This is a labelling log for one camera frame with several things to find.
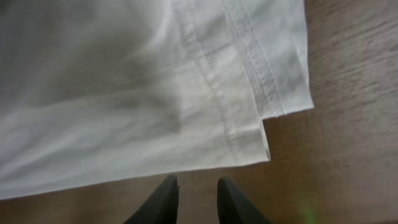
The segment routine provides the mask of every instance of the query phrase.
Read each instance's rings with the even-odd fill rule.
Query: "black object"
[[[175,224],[178,212],[177,177],[168,176],[125,224]],[[218,181],[220,224],[271,224],[227,177]]]

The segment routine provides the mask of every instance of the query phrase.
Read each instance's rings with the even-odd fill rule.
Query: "wooden surface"
[[[306,11],[316,109],[265,122],[272,162],[179,174],[178,223],[218,223],[224,175],[274,223],[398,219],[398,1]],[[2,201],[0,223],[122,223],[164,177]]]

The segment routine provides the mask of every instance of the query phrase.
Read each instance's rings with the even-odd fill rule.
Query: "white cloth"
[[[312,107],[302,2],[15,0],[0,14],[0,198],[268,161],[261,119]]]

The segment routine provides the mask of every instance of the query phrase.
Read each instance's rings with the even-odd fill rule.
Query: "wood grain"
[[[398,1],[306,1],[316,108],[264,122],[272,162],[178,175],[178,223],[218,223],[231,177],[275,223],[398,219]],[[122,223],[164,175],[0,202],[1,223]]]

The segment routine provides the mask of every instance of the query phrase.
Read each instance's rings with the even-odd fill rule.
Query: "white garment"
[[[0,10],[0,198],[268,161],[261,118],[312,107],[305,20],[290,20],[302,4],[292,6],[9,3]]]

